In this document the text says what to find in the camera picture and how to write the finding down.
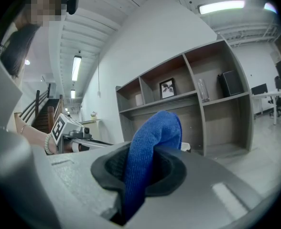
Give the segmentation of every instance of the white ceiling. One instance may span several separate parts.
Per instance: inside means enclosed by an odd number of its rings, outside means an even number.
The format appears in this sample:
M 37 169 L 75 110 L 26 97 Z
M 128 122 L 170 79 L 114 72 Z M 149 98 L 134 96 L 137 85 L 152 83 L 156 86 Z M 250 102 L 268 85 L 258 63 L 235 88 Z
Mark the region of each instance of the white ceiling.
M 79 0 L 74 15 L 68 15 L 60 40 L 61 84 L 67 106 L 80 103 L 95 60 L 108 38 L 117 31 L 126 18 L 147 0 Z M 220 32 L 233 46 L 246 43 L 273 41 L 281 32 L 276 15 L 263 11 L 264 0 L 245 0 L 242 10 L 220 11 L 200 15 L 200 4 L 223 0 L 174 0 L 198 14 L 213 30 Z M 81 55 L 78 80 L 71 80 L 73 58 Z M 70 90 L 76 90 L 76 99 L 70 99 Z

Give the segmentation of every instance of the black chair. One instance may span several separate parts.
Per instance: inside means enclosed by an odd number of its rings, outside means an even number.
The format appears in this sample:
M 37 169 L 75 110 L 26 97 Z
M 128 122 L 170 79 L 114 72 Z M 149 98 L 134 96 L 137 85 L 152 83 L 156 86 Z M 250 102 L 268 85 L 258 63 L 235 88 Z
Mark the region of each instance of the black chair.
M 270 97 L 271 100 L 268 101 L 269 104 L 273 104 L 273 98 Z M 278 113 L 278 117 L 280 117 L 280 112 L 281 112 L 281 98 L 277 97 L 276 99 L 276 112 Z M 269 115 L 273 116 L 274 110 L 270 111 Z

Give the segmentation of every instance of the wooden cabinet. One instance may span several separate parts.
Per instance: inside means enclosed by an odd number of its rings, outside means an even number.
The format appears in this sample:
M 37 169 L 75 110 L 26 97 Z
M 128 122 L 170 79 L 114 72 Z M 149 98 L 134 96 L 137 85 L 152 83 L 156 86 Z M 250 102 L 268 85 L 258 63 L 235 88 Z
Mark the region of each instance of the wooden cabinet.
M 244 92 L 224 98 L 217 76 L 234 70 Z M 173 78 L 176 96 L 160 99 L 159 83 Z M 203 79 L 210 101 L 203 103 L 197 81 Z M 174 112 L 182 125 L 182 141 L 205 156 L 250 150 L 253 135 L 251 94 L 247 79 L 224 39 L 183 52 L 153 67 L 126 85 L 116 87 L 125 141 L 159 110 Z M 136 106 L 141 94 L 144 105 Z

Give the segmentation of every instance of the bracelet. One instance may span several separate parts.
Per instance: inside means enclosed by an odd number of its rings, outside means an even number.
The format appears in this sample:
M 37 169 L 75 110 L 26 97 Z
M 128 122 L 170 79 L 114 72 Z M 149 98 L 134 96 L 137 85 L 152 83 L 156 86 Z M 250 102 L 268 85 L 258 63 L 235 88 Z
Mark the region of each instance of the bracelet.
M 22 135 L 22 131 L 24 130 L 24 128 L 25 128 L 26 125 L 24 125 L 24 126 L 22 127 L 22 129 L 21 129 L 21 135 Z
M 50 137 L 51 137 L 51 133 L 49 133 L 49 134 L 47 135 L 47 137 L 45 138 L 45 146 L 44 146 L 44 149 L 45 149 L 45 152 L 46 152 L 47 154 L 52 155 L 53 153 L 52 153 L 52 152 L 49 150 L 49 148 L 48 148 L 48 142 L 49 142 Z

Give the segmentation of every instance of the staircase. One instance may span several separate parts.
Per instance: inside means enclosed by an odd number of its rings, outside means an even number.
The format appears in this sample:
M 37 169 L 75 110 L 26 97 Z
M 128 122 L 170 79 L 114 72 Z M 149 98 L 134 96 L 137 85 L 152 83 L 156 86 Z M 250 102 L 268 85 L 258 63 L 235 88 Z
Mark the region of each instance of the staircase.
M 34 120 L 32 127 L 34 127 L 35 129 L 41 132 L 49 133 L 47 108 L 48 106 L 52 106 L 55 109 L 58 102 L 59 99 L 49 99 L 47 103 L 44 105 L 44 107 L 41 109 L 41 111 L 39 112 L 37 118 Z

